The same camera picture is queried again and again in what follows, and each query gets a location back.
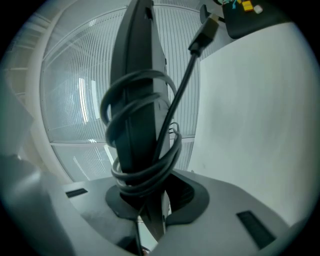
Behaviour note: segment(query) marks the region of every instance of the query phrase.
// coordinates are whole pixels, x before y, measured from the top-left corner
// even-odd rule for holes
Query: cable plug
[[[211,13],[199,28],[188,48],[191,55],[197,54],[200,57],[203,50],[214,40],[219,27],[218,18],[217,15]]]

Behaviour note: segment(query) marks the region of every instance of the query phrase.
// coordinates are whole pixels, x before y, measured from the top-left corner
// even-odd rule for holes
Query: white wall
[[[320,70],[293,23],[243,37],[200,63],[188,170],[235,184],[290,225],[319,183]]]

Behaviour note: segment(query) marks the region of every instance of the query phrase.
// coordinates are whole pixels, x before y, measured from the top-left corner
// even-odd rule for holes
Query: white curved wall
[[[290,225],[318,195],[320,68],[284,23],[204,59],[189,170],[235,184]]]

